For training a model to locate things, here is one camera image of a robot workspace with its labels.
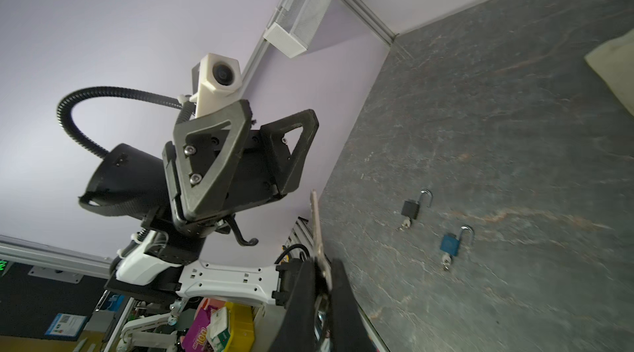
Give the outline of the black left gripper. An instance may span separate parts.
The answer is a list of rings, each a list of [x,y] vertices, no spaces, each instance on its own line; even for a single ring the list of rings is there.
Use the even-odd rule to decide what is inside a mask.
[[[220,221],[274,203],[300,185],[319,121],[306,109],[252,130],[245,99],[178,123],[163,150],[173,224],[181,233],[212,233]],[[290,151],[285,135],[300,129]]]

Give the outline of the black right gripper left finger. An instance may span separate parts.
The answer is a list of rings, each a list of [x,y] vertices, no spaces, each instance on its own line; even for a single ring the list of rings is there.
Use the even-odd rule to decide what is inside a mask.
[[[310,259],[302,263],[287,313],[269,348],[270,351],[316,351],[316,287],[315,261]]]

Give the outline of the black padlock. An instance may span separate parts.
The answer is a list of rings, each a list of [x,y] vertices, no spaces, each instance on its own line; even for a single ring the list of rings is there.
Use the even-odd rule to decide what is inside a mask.
[[[427,203],[427,207],[430,208],[434,201],[434,195],[431,190],[421,190],[419,198],[409,199],[404,201],[401,208],[401,216],[404,218],[401,223],[400,230],[404,231],[411,228],[412,222],[417,219],[421,206]]]

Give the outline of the silver key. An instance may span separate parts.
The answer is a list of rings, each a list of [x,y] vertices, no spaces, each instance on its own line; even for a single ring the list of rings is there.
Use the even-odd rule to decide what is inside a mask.
[[[311,206],[311,219],[313,223],[313,248],[315,261],[319,267],[321,277],[324,279],[328,291],[333,288],[333,279],[330,269],[330,264],[325,255],[325,246],[322,236],[322,227],[320,221],[320,211],[318,197],[315,190],[310,192],[310,206]]]

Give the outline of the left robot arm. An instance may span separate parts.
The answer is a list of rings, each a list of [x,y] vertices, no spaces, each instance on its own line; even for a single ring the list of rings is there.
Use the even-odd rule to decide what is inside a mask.
[[[177,109],[173,139],[163,155],[126,144],[107,150],[88,138],[75,124],[73,109],[100,97]],[[256,129],[246,100],[200,118],[195,111],[188,97],[112,86],[77,90],[58,104],[62,129],[101,159],[79,205],[104,217],[141,222],[141,231],[112,262],[107,289],[167,304],[169,322],[200,297],[272,303],[299,318],[300,309],[315,300],[301,259],[283,253],[269,267],[225,268],[202,262],[200,254],[214,232],[233,235],[241,246],[257,244],[243,237],[235,217],[298,188],[319,127],[315,112],[307,109]]]

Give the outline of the small blue padlock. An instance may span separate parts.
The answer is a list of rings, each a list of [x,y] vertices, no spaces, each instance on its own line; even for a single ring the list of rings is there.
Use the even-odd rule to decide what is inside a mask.
[[[472,245],[476,234],[474,228],[468,225],[461,226],[457,234],[448,233],[443,236],[440,251],[442,251],[441,261],[444,271],[450,270],[453,259],[458,256],[465,234],[468,235],[467,245]]]

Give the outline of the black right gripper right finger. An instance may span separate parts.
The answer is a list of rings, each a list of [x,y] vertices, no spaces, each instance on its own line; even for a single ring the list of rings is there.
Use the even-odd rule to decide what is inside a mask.
[[[331,262],[331,343],[336,352],[375,352],[367,329],[363,325],[343,262]]]

